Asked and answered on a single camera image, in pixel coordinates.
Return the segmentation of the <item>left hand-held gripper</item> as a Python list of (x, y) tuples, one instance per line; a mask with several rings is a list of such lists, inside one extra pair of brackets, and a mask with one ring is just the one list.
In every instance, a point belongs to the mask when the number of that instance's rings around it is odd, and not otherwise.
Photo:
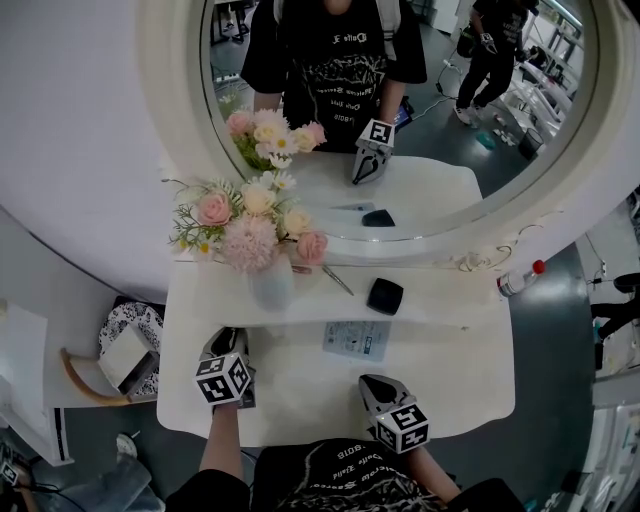
[(240, 409), (255, 408), (256, 370), (250, 365), (247, 330), (222, 334), (223, 329), (217, 330), (205, 343), (194, 383), (213, 407), (236, 403)]

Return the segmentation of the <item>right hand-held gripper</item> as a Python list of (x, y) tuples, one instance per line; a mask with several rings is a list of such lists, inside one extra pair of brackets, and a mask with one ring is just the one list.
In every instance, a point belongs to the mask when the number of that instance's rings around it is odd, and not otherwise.
[[(430, 423), (416, 397), (399, 380), (363, 374), (358, 387), (365, 410), (372, 415), (373, 437), (396, 454), (405, 454), (430, 440)], [(395, 403), (384, 408), (384, 403)]]

